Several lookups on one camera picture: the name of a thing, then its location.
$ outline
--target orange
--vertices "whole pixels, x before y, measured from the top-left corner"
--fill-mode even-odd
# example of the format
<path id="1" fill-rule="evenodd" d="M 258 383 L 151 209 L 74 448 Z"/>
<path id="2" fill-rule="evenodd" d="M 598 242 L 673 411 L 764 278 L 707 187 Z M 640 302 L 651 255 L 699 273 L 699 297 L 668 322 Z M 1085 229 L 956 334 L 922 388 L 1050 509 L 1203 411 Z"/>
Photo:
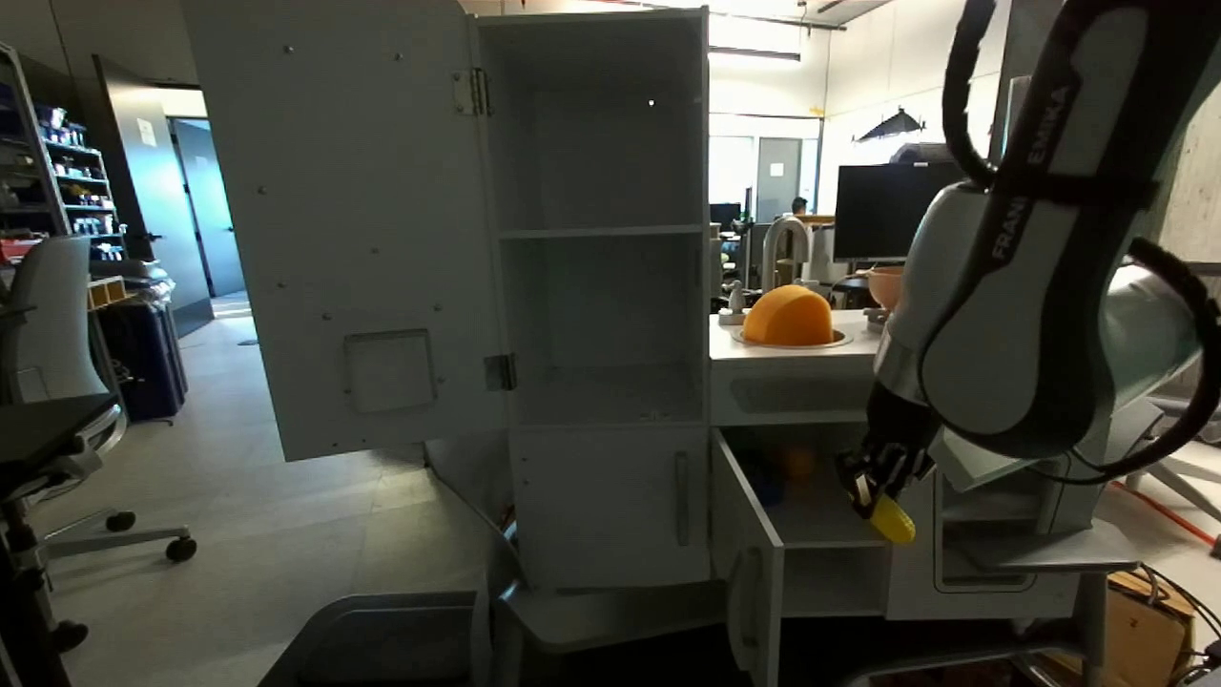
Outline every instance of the orange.
<path id="1" fill-rule="evenodd" d="M 832 344 L 832 304 L 806 288 L 774 288 L 755 302 L 755 308 L 739 323 L 739 337 L 744 344 L 764 346 Z"/>

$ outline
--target cabinet handle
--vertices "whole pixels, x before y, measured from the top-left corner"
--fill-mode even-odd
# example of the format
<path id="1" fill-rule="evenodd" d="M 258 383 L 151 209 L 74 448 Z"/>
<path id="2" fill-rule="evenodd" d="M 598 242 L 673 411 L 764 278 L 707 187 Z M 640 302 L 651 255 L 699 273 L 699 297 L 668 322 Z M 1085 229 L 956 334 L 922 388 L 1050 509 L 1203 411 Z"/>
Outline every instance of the cabinet handle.
<path id="1" fill-rule="evenodd" d="M 677 538 L 678 546 L 692 541 L 692 456 L 677 456 Z"/>

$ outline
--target countertop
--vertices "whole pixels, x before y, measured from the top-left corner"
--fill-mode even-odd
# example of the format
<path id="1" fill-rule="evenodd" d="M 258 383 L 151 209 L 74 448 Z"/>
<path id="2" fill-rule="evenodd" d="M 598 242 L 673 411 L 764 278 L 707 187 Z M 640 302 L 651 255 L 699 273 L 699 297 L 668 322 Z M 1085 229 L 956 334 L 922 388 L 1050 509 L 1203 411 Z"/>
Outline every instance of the countertop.
<path id="1" fill-rule="evenodd" d="M 832 330 L 839 334 L 839 341 L 819 346 L 750 346 L 739 341 L 739 323 L 722 323 L 722 316 L 708 316 L 708 359 L 760 362 L 760 359 L 872 359 L 876 357 L 883 334 L 871 323 L 866 308 L 832 308 Z"/>

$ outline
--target white panel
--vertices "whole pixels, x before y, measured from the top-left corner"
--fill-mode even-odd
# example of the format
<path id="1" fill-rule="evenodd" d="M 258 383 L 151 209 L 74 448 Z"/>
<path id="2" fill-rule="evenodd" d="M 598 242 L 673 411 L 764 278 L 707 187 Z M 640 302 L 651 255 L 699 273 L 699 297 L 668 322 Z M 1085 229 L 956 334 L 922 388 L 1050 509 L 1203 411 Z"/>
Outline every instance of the white panel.
<path id="1" fill-rule="evenodd" d="M 726 579 L 726 634 L 755 687 L 777 682 L 786 550 L 726 438 L 715 452 L 715 575 Z"/>
<path id="2" fill-rule="evenodd" d="M 434 401 L 429 330 L 348 337 L 345 362 L 360 411 L 406 411 Z"/>
<path id="3" fill-rule="evenodd" d="M 498 427 L 458 5 L 196 0 L 187 18 L 285 456 Z"/>

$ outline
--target computer monitor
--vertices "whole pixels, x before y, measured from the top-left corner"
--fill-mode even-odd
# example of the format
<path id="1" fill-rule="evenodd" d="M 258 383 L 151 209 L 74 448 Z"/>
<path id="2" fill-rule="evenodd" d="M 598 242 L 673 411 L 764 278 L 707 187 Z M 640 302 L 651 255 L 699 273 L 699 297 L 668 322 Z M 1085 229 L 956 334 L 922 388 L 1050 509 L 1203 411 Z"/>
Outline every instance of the computer monitor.
<path id="1" fill-rule="evenodd" d="M 839 168 L 834 259 L 899 264 L 930 198 L 961 181 L 944 145 L 899 150 L 889 163 Z"/>

